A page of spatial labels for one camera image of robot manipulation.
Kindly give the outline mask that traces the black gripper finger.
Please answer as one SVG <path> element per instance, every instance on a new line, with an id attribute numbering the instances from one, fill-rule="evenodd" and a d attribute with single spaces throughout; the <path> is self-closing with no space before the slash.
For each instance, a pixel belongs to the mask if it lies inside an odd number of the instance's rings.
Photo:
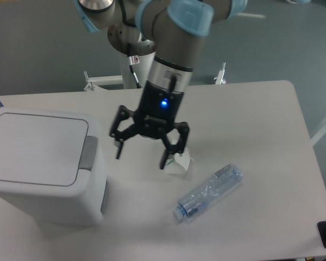
<path id="1" fill-rule="evenodd" d="M 163 141 L 165 150 L 160 161 L 160 169 L 163 170 L 169 156 L 176 153 L 182 154 L 185 150 L 190 128 L 187 122 L 179 122 L 173 124 L 173 129 L 179 133 L 179 139 L 176 144 L 170 143 L 167 133 L 163 128 L 159 128 L 160 139 Z"/>
<path id="2" fill-rule="evenodd" d="M 117 147 L 116 159 L 121 156 L 124 142 L 136 134 L 134 111 L 120 105 L 109 130 L 109 136 L 114 139 L 114 144 Z"/>

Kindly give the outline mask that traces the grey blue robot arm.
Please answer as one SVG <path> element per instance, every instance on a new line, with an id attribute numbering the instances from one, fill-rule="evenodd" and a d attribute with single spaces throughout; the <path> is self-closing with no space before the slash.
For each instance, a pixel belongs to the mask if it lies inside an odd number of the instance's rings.
<path id="1" fill-rule="evenodd" d="M 175 117 L 210 26 L 243 12 L 246 5 L 246 1 L 75 1 L 88 31 L 125 26 L 121 40 L 127 55 L 137 55 L 144 42 L 155 54 L 138 108 L 119 106 L 110 128 L 118 148 L 136 135 L 160 139 L 165 146 L 161 169 L 184 152 L 189 125 Z"/>

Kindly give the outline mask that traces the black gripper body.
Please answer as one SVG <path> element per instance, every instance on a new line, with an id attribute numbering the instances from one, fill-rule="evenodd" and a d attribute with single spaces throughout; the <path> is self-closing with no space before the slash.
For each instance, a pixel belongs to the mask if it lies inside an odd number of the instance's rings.
<path id="1" fill-rule="evenodd" d="M 184 122 L 175 122 L 183 97 L 183 92 L 169 92 L 147 81 L 133 115 L 133 134 L 161 139 L 161 132 L 184 129 Z"/>

